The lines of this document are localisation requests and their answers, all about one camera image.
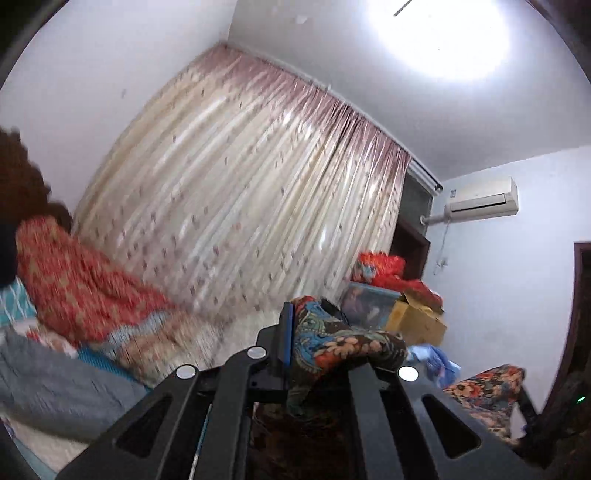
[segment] floral blanket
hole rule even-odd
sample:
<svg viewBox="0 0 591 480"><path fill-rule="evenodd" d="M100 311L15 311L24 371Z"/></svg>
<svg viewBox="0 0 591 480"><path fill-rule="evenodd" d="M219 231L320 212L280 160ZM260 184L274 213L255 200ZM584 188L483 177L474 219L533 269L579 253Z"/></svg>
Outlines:
<svg viewBox="0 0 591 480"><path fill-rule="evenodd" d="M215 326L82 245L54 218L24 221L17 248L18 275L44 326L88 343L149 386L186 363L210 367Z"/></svg>
<svg viewBox="0 0 591 480"><path fill-rule="evenodd" d="M173 307L156 288L85 247L52 217L24 221L17 231L18 276L37 317L68 340L103 341L120 325L137 325Z"/></svg>
<svg viewBox="0 0 591 480"><path fill-rule="evenodd" d="M515 365L501 365L444 388L472 417L509 445L511 414L521 392L525 370Z"/></svg>

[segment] blue patterned pillow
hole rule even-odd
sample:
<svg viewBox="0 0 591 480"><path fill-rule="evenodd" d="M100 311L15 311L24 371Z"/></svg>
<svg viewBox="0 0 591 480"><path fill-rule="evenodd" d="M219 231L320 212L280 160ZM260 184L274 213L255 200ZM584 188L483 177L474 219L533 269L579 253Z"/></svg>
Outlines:
<svg viewBox="0 0 591 480"><path fill-rule="evenodd" d="M37 311L18 277L8 287L0 289L0 327L36 316Z"/></svg>

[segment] beige curtain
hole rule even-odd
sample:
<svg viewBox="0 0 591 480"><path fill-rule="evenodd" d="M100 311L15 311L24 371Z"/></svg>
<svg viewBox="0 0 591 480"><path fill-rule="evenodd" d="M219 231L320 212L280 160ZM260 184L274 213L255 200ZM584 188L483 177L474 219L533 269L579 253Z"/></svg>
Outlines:
<svg viewBox="0 0 591 480"><path fill-rule="evenodd" d="M409 160L341 101L218 46L121 135L74 228L187 308L244 319L336 300L359 251L387 251Z"/></svg>

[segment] air conditioner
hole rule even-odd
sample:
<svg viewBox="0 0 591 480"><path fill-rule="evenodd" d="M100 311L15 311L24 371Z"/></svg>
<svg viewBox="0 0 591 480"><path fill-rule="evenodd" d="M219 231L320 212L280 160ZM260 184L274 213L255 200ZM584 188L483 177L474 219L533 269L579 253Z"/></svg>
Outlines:
<svg viewBox="0 0 591 480"><path fill-rule="evenodd" d="M444 220L476 220L515 215L518 211L517 185L511 177L507 177L452 190L443 215L421 218L421 221L428 225Z"/></svg>

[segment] gray cloth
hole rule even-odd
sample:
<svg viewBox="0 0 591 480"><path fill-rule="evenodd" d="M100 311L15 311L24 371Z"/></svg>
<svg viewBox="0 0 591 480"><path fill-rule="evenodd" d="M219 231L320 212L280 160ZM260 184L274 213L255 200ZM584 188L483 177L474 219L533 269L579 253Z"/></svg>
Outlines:
<svg viewBox="0 0 591 480"><path fill-rule="evenodd" d="M0 404L32 427L97 438L144 395L143 385L8 331L0 346Z"/></svg>

